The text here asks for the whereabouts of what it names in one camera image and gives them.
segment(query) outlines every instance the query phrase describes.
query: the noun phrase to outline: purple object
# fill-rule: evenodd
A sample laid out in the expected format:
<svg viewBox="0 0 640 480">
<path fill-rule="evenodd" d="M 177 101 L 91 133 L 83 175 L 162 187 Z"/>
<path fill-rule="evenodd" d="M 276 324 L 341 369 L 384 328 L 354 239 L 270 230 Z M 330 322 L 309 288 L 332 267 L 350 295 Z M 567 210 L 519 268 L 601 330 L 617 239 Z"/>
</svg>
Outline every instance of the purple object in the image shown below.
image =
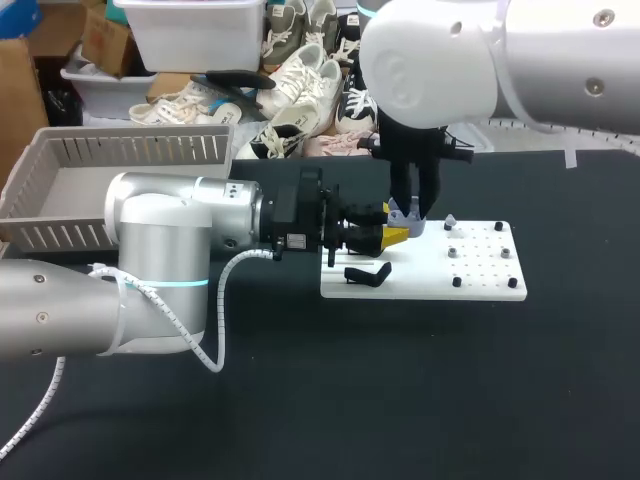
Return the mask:
<svg viewBox="0 0 640 480">
<path fill-rule="evenodd" d="M 396 228 L 408 228 L 409 238 L 416 238 L 424 232 L 427 223 L 426 217 L 420 220 L 420 205 L 418 197 L 411 197 L 411 209 L 409 216 L 405 217 L 393 198 L 389 199 L 389 217 L 387 226 Z"/>
</svg>

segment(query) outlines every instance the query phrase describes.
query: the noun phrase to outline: cable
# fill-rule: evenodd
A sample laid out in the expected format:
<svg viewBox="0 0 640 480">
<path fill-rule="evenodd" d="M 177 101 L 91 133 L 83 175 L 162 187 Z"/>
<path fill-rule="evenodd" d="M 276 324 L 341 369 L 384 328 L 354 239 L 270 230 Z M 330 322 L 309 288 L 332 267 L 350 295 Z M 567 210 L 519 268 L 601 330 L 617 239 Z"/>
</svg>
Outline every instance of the cable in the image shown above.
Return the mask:
<svg viewBox="0 0 640 480">
<path fill-rule="evenodd" d="M 40 404 L 33 411 L 29 419 L 20 427 L 20 430 L 11 437 L 11 440 L 7 442 L 7 444 L 2 447 L 0 450 L 0 462 L 5 459 L 5 457 L 9 454 L 11 450 L 24 438 L 24 436 L 29 433 L 29 430 L 33 428 L 38 419 L 42 416 L 44 411 L 51 403 L 51 399 L 55 395 L 58 390 L 58 385 L 60 384 L 60 379 L 62 378 L 62 372 L 64 371 L 64 364 L 66 362 L 65 357 L 58 357 L 56 359 L 56 367 L 53 371 L 53 378 L 51 379 L 51 383 L 49 384 L 49 388 L 47 388 L 47 392 L 40 400 Z"/>
<path fill-rule="evenodd" d="M 182 338 L 187 342 L 191 350 L 196 354 L 196 356 L 200 359 L 200 361 L 214 373 L 220 372 L 222 367 L 224 367 L 224 357 L 225 357 L 225 327 L 224 327 L 224 293 L 227 286 L 227 280 L 229 279 L 229 275 L 231 274 L 231 270 L 243 260 L 248 258 L 264 258 L 266 260 L 273 260 L 273 252 L 269 250 L 247 250 L 246 252 L 242 252 L 235 257 L 233 257 L 229 263 L 224 267 L 222 273 L 220 274 L 220 281 L 218 282 L 218 295 L 216 300 L 217 311 L 218 311 L 218 363 L 214 363 L 213 360 L 209 358 L 209 356 L 204 353 L 204 350 L 200 348 L 200 345 L 193 339 L 189 331 L 185 328 L 182 322 L 178 319 L 178 317 L 173 313 L 173 311 L 169 308 L 169 306 L 158 296 L 155 290 L 151 287 L 147 287 L 139 278 L 121 270 L 118 270 L 115 267 L 103 267 L 100 265 L 100 268 L 95 269 L 91 272 L 92 277 L 115 277 L 122 278 L 126 282 L 132 284 L 135 288 L 137 288 L 140 293 L 142 293 L 145 297 L 147 297 L 155 306 L 157 306 L 162 313 L 169 319 L 169 321 L 173 324 L 174 327 L 178 330 Z M 18 432 L 9 440 L 9 442 L 2 447 L 0 450 L 0 462 L 4 460 L 4 458 L 9 454 L 11 450 L 24 438 L 24 436 L 29 433 L 29 430 L 33 428 L 33 425 L 38 421 L 38 419 L 42 416 L 46 408 L 51 403 L 51 399 L 55 395 L 58 390 L 58 385 L 60 384 L 60 379 L 62 378 L 62 372 L 64 371 L 64 364 L 66 362 L 65 357 L 58 357 L 56 360 L 56 368 L 53 371 L 53 378 L 51 379 L 51 384 L 47 389 L 47 392 L 44 394 L 44 397 L 40 401 L 38 407 L 31 414 L 29 419 L 25 422 L 25 424 L 18 430 Z"/>
<path fill-rule="evenodd" d="M 517 120 L 507 120 L 500 118 L 492 118 L 481 122 L 482 125 L 486 125 L 494 128 L 502 128 L 505 130 L 530 130 L 524 123 Z M 640 145 L 638 141 L 632 140 L 625 135 L 619 135 L 616 133 L 595 132 L 593 130 L 585 130 L 583 128 L 564 127 L 561 125 L 549 125 L 551 133 L 575 133 L 582 135 L 583 137 L 591 137 L 602 142 L 611 144 L 613 147 L 633 155 L 640 157 Z"/>
</svg>

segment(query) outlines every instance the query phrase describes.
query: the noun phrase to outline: screw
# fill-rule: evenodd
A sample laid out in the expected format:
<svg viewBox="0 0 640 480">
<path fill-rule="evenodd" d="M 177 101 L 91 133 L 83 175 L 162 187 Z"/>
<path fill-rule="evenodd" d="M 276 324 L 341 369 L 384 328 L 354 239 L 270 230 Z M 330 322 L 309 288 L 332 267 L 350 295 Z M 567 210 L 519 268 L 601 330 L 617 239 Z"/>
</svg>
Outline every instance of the screw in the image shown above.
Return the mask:
<svg viewBox="0 0 640 480">
<path fill-rule="evenodd" d="M 596 27 L 605 28 L 613 23 L 616 18 L 616 13 L 613 10 L 605 8 L 604 10 L 600 10 L 593 17 L 593 24 Z"/>
<path fill-rule="evenodd" d="M 594 97 L 599 97 L 604 92 L 604 82 L 599 78 L 589 78 L 586 86 L 589 95 L 593 95 Z"/>
</svg>

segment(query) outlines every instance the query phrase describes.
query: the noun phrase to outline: white pegboard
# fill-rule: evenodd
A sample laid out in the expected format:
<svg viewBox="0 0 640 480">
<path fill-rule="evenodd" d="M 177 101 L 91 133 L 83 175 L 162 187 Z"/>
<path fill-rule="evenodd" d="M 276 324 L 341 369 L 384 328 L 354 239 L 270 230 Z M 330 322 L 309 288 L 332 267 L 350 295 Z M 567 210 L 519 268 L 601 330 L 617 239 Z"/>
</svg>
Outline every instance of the white pegboard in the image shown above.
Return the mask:
<svg viewBox="0 0 640 480">
<path fill-rule="evenodd" d="M 336 252 L 336 265 L 327 266 L 323 250 L 320 292 L 325 298 L 368 298 L 387 300 L 481 300 L 522 301 L 527 287 L 518 260 L 511 226 L 503 222 L 502 231 L 492 222 L 458 222 L 451 231 L 444 221 L 428 221 L 418 238 L 387 248 L 379 258 Z M 456 249 L 450 258 L 449 249 Z M 510 251 L 502 258 L 502 249 Z M 378 288 L 347 284 L 345 267 L 375 273 L 386 262 L 392 272 Z M 462 279 L 453 286 L 454 277 Z M 508 286 L 516 278 L 515 288 Z"/>
</svg>

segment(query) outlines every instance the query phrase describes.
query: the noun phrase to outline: sneaker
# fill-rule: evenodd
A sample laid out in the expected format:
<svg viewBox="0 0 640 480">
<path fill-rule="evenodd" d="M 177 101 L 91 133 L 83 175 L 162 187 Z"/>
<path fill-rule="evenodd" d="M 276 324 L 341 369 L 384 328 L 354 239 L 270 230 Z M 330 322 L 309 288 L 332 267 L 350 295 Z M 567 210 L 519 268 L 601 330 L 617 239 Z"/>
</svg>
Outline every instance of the sneaker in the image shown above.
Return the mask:
<svg viewBox="0 0 640 480">
<path fill-rule="evenodd" d="M 336 131 L 338 133 L 376 130 L 378 107 L 369 95 L 358 59 L 347 75 L 342 88 L 340 106 L 336 111 Z"/>
<path fill-rule="evenodd" d="M 307 86 L 295 105 L 311 103 L 317 107 L 320 121 L 311 136 L 320 135 L 331 126 L 333 112 L 340 100 L 341 83 L 342 72 L 335 60 L 325 62 L 318 72 L 309 71 Z"/>
<path fill-rule="evenodd" d="M 210 88 L 197 82 L 189 81 L 178 93 L 161 95 L 157 100 L 166 100 L 176 104 L 197 104 L 208 107 L 220 98 L 220 95 Z"/>
<path fill-rule="evenodd" d="M 360 53 L 360 18 L 358 17 L 358 12 L 339 17 L 338 27 L 336 52 L 331 54 L 331 58 L 340 64 L 343 75 L 348 75 L 353 62 Z"/>
<path fill-rule="evenodd" d="M 242 112 L 233 103 L 226 103 L 208 115 L 209 108 L 196 103 L 169 102 L 160 99 L 156 103 L 134 105 L 129 109 L 129 117 L 135 126 L 149 125 L 202 125 L 235 124 Z"/>
<path fill-rule="evenodd" d="M 309 10 L 302 44 L 317 43 L 325 54 L 333 53 L 338 35 L 338 11 L 333 0 L 316 0 Z"/>
<path fill-rule="evenodd" d="M 262 42 L 262 67 L 275 71 L 298 48 L 302 40 L 307 6 L 303 0 L 286 0 L 284 5 L 269 5 L 270 29 Z"/>
<path fill-rule="evenodd" d="M 304 142 L 305 157 L 355 157 L 370 155 L 366 148 L 358 148 L 361 138 L 375 138 L 378 134 L 363 131 L 339 135 L 320 135 Z"/>
<path fill-rule="evenodd" d="M 287 158 L 315 130 L 320 115 L 315 105 L 306 103 L 282 110 L 253 140 L 238 152 L 239 160 Z"/>
<path fill-rule="evenodd" d="M 324 62 L 324 51 L 315 43 L 296 50 L 282 66 L 269 75 L 276 82 L 271 90 L 260 90 L 256 101 L 262 105 L 262 113 L 268 119 L 290 107 L 304 90 L 309 69 L 317 71 Z"/>
</svg>

